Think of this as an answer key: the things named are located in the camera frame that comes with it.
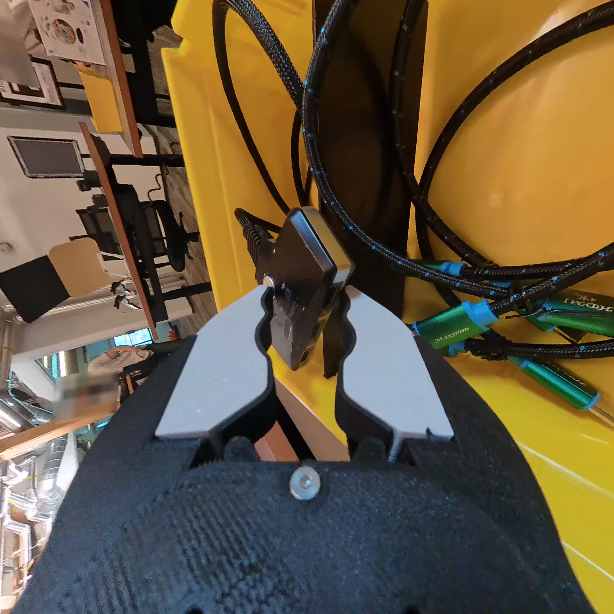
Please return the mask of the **silver hdmi switch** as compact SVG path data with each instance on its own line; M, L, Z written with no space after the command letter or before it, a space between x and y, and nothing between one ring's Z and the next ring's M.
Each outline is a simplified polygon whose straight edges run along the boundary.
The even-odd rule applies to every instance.
M290 211L275 238L261 224L243 234L257 282L274 291L272 345L297 371L310 361L354 264L312 206Z

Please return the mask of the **yellow plastic bin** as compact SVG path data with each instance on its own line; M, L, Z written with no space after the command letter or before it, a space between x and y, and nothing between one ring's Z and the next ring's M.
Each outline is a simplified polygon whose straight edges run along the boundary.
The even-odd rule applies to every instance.
M213 1L178 1L179 49L164 50L180 143L204 234L218 310L256 286L233 211L281 223L224 95L212 31ZM435 33L428 1L418 137L420 180L449 116L483 76L459 65ZM558 9L516 21L495 65L556 26ZM579 258L613 241L613 27L583 36L497 88L455 135L429 201L461 238L494 263ZM613 613L613 429L558 401L514 365L461 355L449 364L484 395L531 464L564 550L595 610Z

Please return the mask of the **wooden side table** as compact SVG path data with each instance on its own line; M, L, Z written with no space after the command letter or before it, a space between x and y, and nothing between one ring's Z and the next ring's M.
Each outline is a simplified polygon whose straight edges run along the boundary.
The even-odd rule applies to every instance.
M112 84L114 98L119 113L121 135L130 153L137 158L144 156L141 147L139 126L128 87L127 73L120 50L117 28L115 26L110 1L96 1L96 19L99 23L101 47L105 58L105 67Z

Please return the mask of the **wooden desk with black legs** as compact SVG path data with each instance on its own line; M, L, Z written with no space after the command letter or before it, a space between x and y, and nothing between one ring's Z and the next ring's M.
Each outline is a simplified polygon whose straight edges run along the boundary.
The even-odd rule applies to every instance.
M114 166L185 167L180 154L147 154L141 157L111 153L106 143L90 133L85 122L79 122L90 158L94 162L101 189L125 257L128 271L152 338L157 341L156 326L167 321L166 302L212 291L211 282L201 282L175 290L162 290L153 252L153 238L144 210L153 202L141 203L135 191L122 188L114 173Z

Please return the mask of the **black office chair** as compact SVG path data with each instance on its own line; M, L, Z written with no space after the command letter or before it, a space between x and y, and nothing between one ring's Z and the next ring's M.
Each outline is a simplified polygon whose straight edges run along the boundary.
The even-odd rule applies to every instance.
M154 200L139 202L139 213L147 222L153 240L154 257L166 256L168 263L176 272L185 270L186 260L193 257L188 245L200 240L199 232L188 232L168 201Z

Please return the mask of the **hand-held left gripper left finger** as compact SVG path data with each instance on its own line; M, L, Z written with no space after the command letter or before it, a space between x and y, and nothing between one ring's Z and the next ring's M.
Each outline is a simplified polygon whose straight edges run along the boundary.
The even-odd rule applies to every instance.
M236 436L255 443L278 419L272 360L274 291L258 286L197 333L158 423L160 440Z

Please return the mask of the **white paper sheet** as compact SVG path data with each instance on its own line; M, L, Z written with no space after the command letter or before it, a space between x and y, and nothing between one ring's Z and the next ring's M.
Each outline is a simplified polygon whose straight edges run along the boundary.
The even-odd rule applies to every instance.
M91 1L28 1L28 5L48 56L106 64Z

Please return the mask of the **black bin divider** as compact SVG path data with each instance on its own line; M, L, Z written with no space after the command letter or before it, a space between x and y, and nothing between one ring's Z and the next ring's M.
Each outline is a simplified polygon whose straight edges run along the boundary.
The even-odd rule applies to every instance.
M406 256L411 205L396 164L392 118L394 54L408 1L359 1L327 52L319 94L319 151L332 189L353 221L385 247ZM408 40L402 71L402 144L415 162L428 1ZM405 280L368 248L342 230L322 203L322 213L356 267L349 284L402 317Z

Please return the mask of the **braided hdmi cable green plugs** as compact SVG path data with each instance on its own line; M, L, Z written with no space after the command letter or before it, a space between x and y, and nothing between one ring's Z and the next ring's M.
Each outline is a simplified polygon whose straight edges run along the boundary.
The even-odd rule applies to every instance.
M517 294L512 294L509 288L474 282L472 278L464 278L461 272L455 275L442 268L439 270L432 269L413 260L401 257L369 237L351 219L334 194L322 164L318 143L318 95L327 70L328 47L334 41L338 28L351 16L353 11L354 3L352 1L335 1L328 13L314 46L310 65L306 73L301 108L306 154L314 181L319 190L319 195L349 234L355 236L364 246L381 256L388 264L409 276L449 288L457 285L460 291L466 294L482 297L482 301L487 301L488 307L497 321L499 316L510 311L517 311L518 308L529 306L558 290L565 289L576 282L587 279L613 262L613 244L609 244L596 253L579 258L574 262L566 262L563 265L548 265L547 270L551 271L549 277L545 273L522 269L518 274L527 276L530 279L542 279L542 281L529 286ZM403 169L402 178L410 192L411 201L423 212L423 216L427 219L428 224L435 233L444 242L449 242L449 246L461 256L464 256L466 262L470 262L474 256L473 250L435 214L429 202L424 199L413 173Z
M576 12L565 20L562 1L431 1L435 10L435 33L443 39L443 43L452 47L449 56L459 65L461 74L468 73L466 63L470 68L480 69L483 79L476 82L475 88L459 104L449 116L441 133L434 141L426 159L426 164L419 181L420 191L428 201L432 182L437 169L453 141L457 132L467 121L470 114L517 73L526 69L532 63L555 52L556 50L579 40L583 36L598 33L613 27L613 1L580 1L580 6L586 5L584 11ZM524 47L512 54L499 65L494 64L496 54L486 50L486 46L494 41L495 51L506 39L519 39L515 26L516 21L525 21L532 13L534 16L544 12L546 8L558 9L556 26L548 26L539 34L528 39Z
M443 351L445 356L455 357L469 352L474 356L492 360L507 360L575 409L590 412L609 427L613 427L613 412L599 406L601 393L597 389L563 367L540 358L537 352L522 354L518 350L511 350L507 342L503 342L502 349L475 348L476 342L494 341L489 334L492 332L490 325L495 321L497 319L490 311L487 301L475 304L463 302L440 314L415 322L411 330L435 349Z

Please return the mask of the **grey wall screen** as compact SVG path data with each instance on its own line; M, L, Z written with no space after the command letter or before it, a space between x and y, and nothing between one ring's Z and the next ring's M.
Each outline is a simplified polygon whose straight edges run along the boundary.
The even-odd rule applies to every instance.
M7 141L29 179L83 179L85 166L74 139L7 136Z

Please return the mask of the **silver ventilation duct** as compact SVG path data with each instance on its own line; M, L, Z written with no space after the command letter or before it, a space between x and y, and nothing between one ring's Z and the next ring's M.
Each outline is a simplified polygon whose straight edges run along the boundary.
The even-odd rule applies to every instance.
M8 388L1 390L1 441L54 419L53 411L19 380L11 379L7 384ZM1 461L1 516L15 507L28 520L55 519L65 496L58 475L66 446L67 435L63 435Z

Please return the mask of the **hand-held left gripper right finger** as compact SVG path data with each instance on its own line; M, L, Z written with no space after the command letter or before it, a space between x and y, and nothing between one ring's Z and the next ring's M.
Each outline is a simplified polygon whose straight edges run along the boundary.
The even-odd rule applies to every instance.
M344 289L335 419L353 451L366 438L398 456L406 440L449 442L454 431L413 333L353 286Z

